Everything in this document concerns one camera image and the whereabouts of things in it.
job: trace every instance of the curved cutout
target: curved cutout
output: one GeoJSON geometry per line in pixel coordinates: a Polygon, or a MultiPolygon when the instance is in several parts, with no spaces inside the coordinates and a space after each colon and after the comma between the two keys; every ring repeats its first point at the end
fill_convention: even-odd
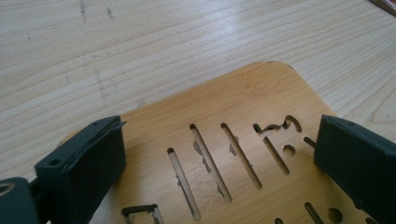
{"type": "Polygon", "coordinates": [[[296,148],[292,145],[285,145],[283,147],[283,153],[289,157],[292,157],[294,154],[296,154],[296,148]]]}
{"type": "Polygon", "coordinates": [[[285,117],[285,121],[283,121],[283,123],[281,125],[270,124],[267,127],[265,127],[264,129],[262,129],[257,123],[255,123],[255,124],[253,124],[253,129],[254,129],[254,131],[256,131],[256,133],[258,135],[261,135],[261,134],[271,132],[271,131],[279,131],[280,128],[287,130],[291,124],[294,125],[294,128],[297,133],[300,133],[303,131],[303,128],[301,127],[300,122],[292,115],[287,115],[285,117]]]}

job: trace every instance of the hole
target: hole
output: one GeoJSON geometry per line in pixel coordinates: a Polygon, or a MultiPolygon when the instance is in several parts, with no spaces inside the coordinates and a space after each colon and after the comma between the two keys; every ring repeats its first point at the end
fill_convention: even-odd
{"type": "Polygon", "coordinates": [[[11,192],[15,187],[14,183],[0,184],[0,197],[11,192]]]}
{"type": "Polygon", "coordinates": [[[59,163],[61,163],[60,160],[52,160],[52,161],[49,162],[49,165],[55,166],[55,165],[58,165],[59,163]]]}
{"type": "Polygon", "coordinates": [[[376,221],[374,221],[372,218],[370,218],[370,217],[367,217],[366,218],[366,223],[367,224],[378,224],[378,223],[376,223],[376,221]]]}
{"type": "Polygon", "coordinates": [[[314,206],[311,203],[304,204],[306,211],[309,213],[309,216],[312,217],[315,224],[324,224],[320,216],[318,215],[317,211],[315,210],[314,206]]]}
{"type": "Polygon", "coordinates": [[[289,157],[292,157],[294,154],[296,154],[296,149],[291,145],[285,145],[283,147],[283,153],[289,157]]]}
{"type": "Polygon", "coordinates": [[[338,224],[343,221],[343,214],[336,208],[329,208],[328,216],[332,223],[338,224]]]}
{"type": "Polygon", "coordinates": [[[304,137],[304,141],[311,146],[312,148],[316,148],[317,147],[317,143],[314,142],[314,140],[310,139],[309,137],[304,137]]]}
{"type": "Polygon", "coordinates": [[[275,219],[275,224],[283,224],[282,219],[280,219],[279,217],[277,217],[277,218],[275,219]]]}

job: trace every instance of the dark green plastic piece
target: dark green plastic piece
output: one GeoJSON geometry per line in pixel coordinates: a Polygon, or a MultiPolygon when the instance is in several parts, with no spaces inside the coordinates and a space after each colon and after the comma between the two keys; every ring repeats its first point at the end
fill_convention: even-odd
{"type": "Polygon", "coordinates": [[[13,177],[0,181],[0,223],[40,223],[26,179],[13,177]]]}
{"type": "Polygon", "coordinates": [[[315,162],[378,223],[396,223],[396,144],[345,119],[323,116],[315,162]]]}
{"type": "Polygon", "coordinates": [[[125,167],[120,116],[99,119],[35,165],[52,224],[86,224],[125,167]]]}

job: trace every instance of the wood grain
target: wood grain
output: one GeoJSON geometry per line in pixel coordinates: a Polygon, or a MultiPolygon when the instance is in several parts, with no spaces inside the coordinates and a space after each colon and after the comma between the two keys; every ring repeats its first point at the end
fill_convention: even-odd
{"type": "Polygon", "coordinates": [[[0,2],[0,178],[72,131],[246,64],[293,66],[339,117],[396,141],[396,22],[369,1],[0,2]]]}
{"type": "Polygon", "coordinates": [[[362,223],[367,215],[314,164],[314,149],[304,141],[306,136],[317,138],[322,114],[333,112],[284,63],[253,63],[127,112],[121,116],[127,121],[123,127],[127,167],[92,222],[121,223],[123,207],[156,203],[165,223],[195,223],[169,160],[171,147],[200,211],[200,223],[274,223],[277,217],[285,223],[309,223],[313,210],[306,211],[305,203],[311,203],[325,223],[330,222],[328,210],[334,207],[345,223],[362,223]],[[289,167],[284,174],[253,124],[278,125],[290,116],[298,120],[299,128],[285,125],[265,132],[289,167]],[[230,152],[222,123],[238,137],[262,188],[251,183],[244,164],[230,152]],[[194,150],[198,138],[191,124],[205,141],[207,150],[202,154],[209,155],[205,159],[210,174],[202,155],[194,150]],[[294,155],[282,152],[285,145],[295,148],[294,155]],[[222,194],[217,191],[219,182],[227,189],[220,186],[222,194]],[[226,193],[231,195],[229,201],[226,193]]]}

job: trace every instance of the slot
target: slot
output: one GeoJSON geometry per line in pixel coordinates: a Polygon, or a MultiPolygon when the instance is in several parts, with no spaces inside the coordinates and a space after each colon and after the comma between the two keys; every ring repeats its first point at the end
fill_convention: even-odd
{"type": "Polygon", "coordinates": [[[277,151],[276,151],[274,145],[271,143],[270,139],[267,136],[265,136],[262,141],[267,146],[268,150],[270,151],[271,155],[273,156],[273,158],[276,161],[279,168],[282,170],[283,174],[285,174],[285,175],[290,174],[290,170],[289,170],[288,166],[282,160],[282,158],[279,156],[279,153],[277,153],[277,151]]]}
{"type": "Polygon", "coordinates": [[[313,149],[317,148],[317,143],[314,140],[310,139],[309,137],[304,137],[304,141],[311,146],[313,149]]]}
{"type": "Polygon", "coordinates": [[[201,213],[199,212],[197,203],[195,202],[194,196],[192,195],[189,182],[187,181],[187,177],[184,175],[183,168],[181,167],[181,164],[177,158],[176,152],[171,147],[168,148],[167,152],[175,169],[177,179],[179,181],[178,183],[180,184],[180,187],[184,193],[184,197],[186,198],[187,204],[189,205],[192,217],[195,221],[198,221],[201,219],[201,213]]]}
{"type": "Polygon", "coordinates": [[[317,211],[315,210],[314,206],[311,203],[305,203],[305,209],[309,213],[309,216],[312,217],[315,224],[324,224],[320,216],[318,215],[317,211]]]}
{"type": "Polygon", "coordinates": [[[254,187],[256,189],[262,189],[262,182],[257,177],[256,173],[253,170],[253,167],[251,167],[248,158],[246,157],[246,155],[245,155],[244,151],[242,150],[241,146],[239,146],[239,143],[236,140],[236,138],[233,135],[233,133],[231,132],[230,128],[227,126],[227,124],[222,123],[221,124],[221,129],[227,135],[228,140],[230,141],[231,145],[233,146],[233,149],[235,150],[235,153],[238,156],[239,160],[242,162],[243,166],[245,167],[245,170],[247,171],[248,176],[250,177],[251,181],[253,182],[254,187]]]}
{"type": "Polygon", "coordinates": [[[206,147],[206,144],[204,142],[204,139],[202,138],[201,134],[198,131],[198,128],[195,126],[195,124],[190,125],[190,129],[192,131],[192,134],[195,137],[195,141],[197,145],[199,146],[199,149],[201,151],[201,155],[204,157],[205,162],[210,169],[210,173],[213,175],[215,178],[215,181],[220,189],[220,192],[224,198],[224,202],[230,203],[232,201],[230,192],[228,191],[227,187],[225,186],[225,183],[220,175],[219,169],[216,166],[215,162],[213,161],[212,156],[210,155],[209,150],[206,147]]]}

